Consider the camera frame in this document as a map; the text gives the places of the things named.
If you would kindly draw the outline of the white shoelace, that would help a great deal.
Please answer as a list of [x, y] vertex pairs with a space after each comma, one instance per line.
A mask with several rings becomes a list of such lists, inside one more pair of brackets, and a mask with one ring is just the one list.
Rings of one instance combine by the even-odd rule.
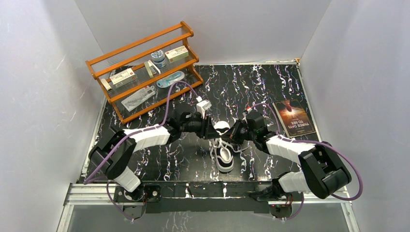
[[211, 151], [214, 154], [218, 164], [230, 164], [233, 161], [231, 150], [234, 153], [238, 153], [249, 148], [249, 146], [247, 146], [245, 148], [235, 150], [230, 143], [222, 140], [221, 138], [209, 140], [209, 145], [211, 146]]

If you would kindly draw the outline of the black white canvas sneaker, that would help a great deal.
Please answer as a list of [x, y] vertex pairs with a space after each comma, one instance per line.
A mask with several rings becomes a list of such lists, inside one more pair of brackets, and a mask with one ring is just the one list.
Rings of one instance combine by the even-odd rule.
[[[219, 135], [224, 134], [230, 128], [228, 122], [218, 121], [214, 125], [215, 130]], [[234, 167], [233, 155], [229, 150], [230, 144], [221, 138], [210, 140], [211, 155], [215, 158], [217, 169], [222, 173], [230, 172]]]

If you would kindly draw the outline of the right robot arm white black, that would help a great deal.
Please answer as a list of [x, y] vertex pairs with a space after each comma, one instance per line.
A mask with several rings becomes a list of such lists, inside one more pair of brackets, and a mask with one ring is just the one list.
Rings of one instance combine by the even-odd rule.
[[246, 114], [221, 137], [232, 144], [252, 141], [258, 150], [300, 165], [301, 171], [287, 172], [272, 180], [268, 192], [278, 200], [285, 200], [292, 192], [313, 193], [325, 199], [351, 182], [350, 172], [329, 143], [285, 138], [269, 130], [260, 113]]

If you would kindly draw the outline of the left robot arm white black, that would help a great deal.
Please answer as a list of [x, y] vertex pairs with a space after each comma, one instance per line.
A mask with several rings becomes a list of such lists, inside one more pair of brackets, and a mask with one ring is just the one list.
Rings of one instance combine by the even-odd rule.
[[157, 145], [167, 145], [178, 140], [183, 132], [193, 132], [202, 139], [220, 138], [229, 126], [215, 128], [211, 117], [199, 112], [174, 112], [162, 125], [133, 130], [111, 129], [107, 140], [99, 141], [89, 152], [89, 159], [108, 180], [117, 182], [126, 190], [132, 201], [143, 198], [145, 189], [139, 177], [130, 170], [128, 163], [133, 153]]

